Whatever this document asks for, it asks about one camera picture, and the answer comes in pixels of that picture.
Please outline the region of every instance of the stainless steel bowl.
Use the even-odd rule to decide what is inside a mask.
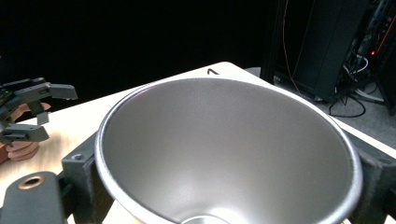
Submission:
[[[339,223],[361,195],[359,158],[314,106],[261,83],[165,79],[104,119],[96,164],[145,223]]]

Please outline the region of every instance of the human hand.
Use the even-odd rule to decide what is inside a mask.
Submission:
[[[50,109],[49,104],[42,103],[45,110]],[[12,120],[18,119],[23,113],[30,111],[27,105],[20,105],[20,107],[14,111],[11,115]],[[12,142],[12,146],[7,146],[0,143],[2,149],[2,155],[0,156],[0,163],[11,159],[12,161],[23,161],[32,158],[38,151],[37,142]]]

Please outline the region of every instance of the metal bowl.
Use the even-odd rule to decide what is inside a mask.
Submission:
[[[260,82],[148,84],[110,110],[95,144],[107,190],[145,223],[339,223],[361,195],[341,129]]]

